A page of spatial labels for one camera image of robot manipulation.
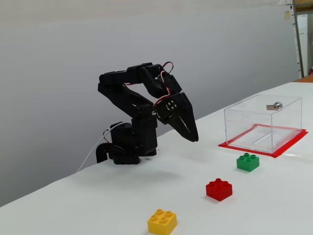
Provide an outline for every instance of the white table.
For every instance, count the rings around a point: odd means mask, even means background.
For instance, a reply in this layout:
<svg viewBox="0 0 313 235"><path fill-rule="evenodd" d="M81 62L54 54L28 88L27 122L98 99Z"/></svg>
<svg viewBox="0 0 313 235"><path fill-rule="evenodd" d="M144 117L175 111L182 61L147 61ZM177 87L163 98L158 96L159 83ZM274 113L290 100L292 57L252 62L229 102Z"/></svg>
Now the white table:
<svg viewBox="0 0 313 235"><path fill-rule="evenodd" d="M197 120L199 142L175 131L158 138L157 156L139 165L105 161L0 208L0 235L147 235L158 209L177 214L172 235L308 235L313 233L313 84L262 92L303 97L309 133L284 155L238 170L241 151L224 142L223 112ZM233 185L217 202L205 195L216 178Z"/></svg>

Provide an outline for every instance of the clear plastic box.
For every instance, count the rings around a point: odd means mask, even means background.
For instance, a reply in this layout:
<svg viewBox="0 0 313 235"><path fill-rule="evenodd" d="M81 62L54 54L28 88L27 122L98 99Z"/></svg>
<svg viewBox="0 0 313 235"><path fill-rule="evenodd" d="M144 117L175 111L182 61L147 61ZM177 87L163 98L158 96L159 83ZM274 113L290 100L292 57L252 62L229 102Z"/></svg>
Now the clear plastic box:
<svg viewBox="0 0 313 235"><path fill-rule="evenodd" d="M278 110L267 105L280 102ZM256 95L224 109L226 143L274 153L302 131L302 98Z"/></svg>

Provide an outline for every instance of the gray wall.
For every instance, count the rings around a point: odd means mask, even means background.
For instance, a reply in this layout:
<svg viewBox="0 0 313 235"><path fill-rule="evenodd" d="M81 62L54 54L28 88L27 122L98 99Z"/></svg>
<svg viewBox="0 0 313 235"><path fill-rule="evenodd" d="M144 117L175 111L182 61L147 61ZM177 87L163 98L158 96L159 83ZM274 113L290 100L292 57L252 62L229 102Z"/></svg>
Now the gray wall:
<svg viewBox="0 0 313 235"><path fill-rule="evenodd" d="M196 118L297 79L275 0L107 2L1 1L0 206L74 173L104 129L130 120L97 92L104 72L173 61Z"/></svg>

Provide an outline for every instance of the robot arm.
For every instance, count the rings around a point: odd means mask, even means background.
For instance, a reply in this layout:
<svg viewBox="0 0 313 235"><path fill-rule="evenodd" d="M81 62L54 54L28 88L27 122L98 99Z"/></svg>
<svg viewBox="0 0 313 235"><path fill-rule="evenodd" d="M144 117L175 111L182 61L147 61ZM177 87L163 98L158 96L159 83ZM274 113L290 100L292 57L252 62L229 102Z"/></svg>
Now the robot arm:
<svg viewBox="0 0 313 235"><path fill-rule="evenodd" d="M126 83L143 83L149 94L159 100L153 104L130 90ZM112 125L112 143L97 147L97 162L114 160L115 164L138 164L139 156L156 155L157 119L170 124L189 141L198 141L191 103L174 76L163 66L152 63L129 67L126 71L108 72L100 76L98 91L115 106L132 117L131 124Z"/></svg>

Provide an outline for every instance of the yellow lego brick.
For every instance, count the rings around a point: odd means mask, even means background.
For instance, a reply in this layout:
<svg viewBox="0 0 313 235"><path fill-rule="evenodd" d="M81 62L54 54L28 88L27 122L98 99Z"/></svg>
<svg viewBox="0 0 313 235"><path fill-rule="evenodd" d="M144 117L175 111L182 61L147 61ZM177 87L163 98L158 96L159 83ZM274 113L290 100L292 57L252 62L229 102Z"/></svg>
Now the yellow lego brick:
<svg viewBox="0 0 313 235"><path fill-rule="evenodd" d="M148 220L149 232L157 235L169 235L176 225L176 214L161 209L158 209Z"/></svg>

